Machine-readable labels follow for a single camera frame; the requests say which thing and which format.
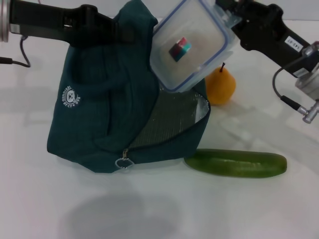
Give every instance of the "zipper pull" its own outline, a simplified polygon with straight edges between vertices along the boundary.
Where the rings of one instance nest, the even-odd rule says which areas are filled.
[[[115,161],[115,165],[120,169],[128,169],[133,167],[135,164],[128,158],[128,149],[123,150],[122,158],[119,158]]]

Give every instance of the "metal zipper ring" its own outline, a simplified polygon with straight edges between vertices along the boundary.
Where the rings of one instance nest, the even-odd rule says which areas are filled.
[[[119,162],[120,162],[120,161],[129,162],[130,165],[127,166],[127,167],[120,166],[120,165],[119,165]],[[129,158],[119,158],[119,159],[117,159],[117,160],[115,161],[115,165],[116,165],[119,169],[128,169],[128,168],[133,167],[133,166],[135,165],[135,163],[134,163],[133,161],[131,161]]]

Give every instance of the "white table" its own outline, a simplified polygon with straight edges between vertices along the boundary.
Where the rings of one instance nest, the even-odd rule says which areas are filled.
[[[308,42],[319,23],[289,21]],[[0,55],[23,60],[19,36]],[[211,176],[181,159],[137,165],[129,174],[94,174],[46,152],[67,44],[30,38],[31,69],[0,65],[0,238],[315,239],[319,237],[319,118],[312,125],[276,98],[279,68],[237,45],[226,68],[232,102],[213,108],[200,144],[280,153],[288,171],[269,179]],[[309,107],[288,73],[283,94]]]

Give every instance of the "container lid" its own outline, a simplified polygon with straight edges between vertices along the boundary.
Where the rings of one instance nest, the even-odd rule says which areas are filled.
[[[194,85],[227,49],[230,36],[210,8],[205,0],[183,0],[155,28],[150,62],[167,91]]]

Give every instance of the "pear stem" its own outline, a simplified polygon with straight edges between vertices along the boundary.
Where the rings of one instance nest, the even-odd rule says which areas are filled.
[[[225,62],[223,62],[223,65],[221,66],[221,68],[220,68],[220,70],[219,70],[219,72],[223,72],[223,69],[224,69],[224,66],[226,65],[226,63]]]

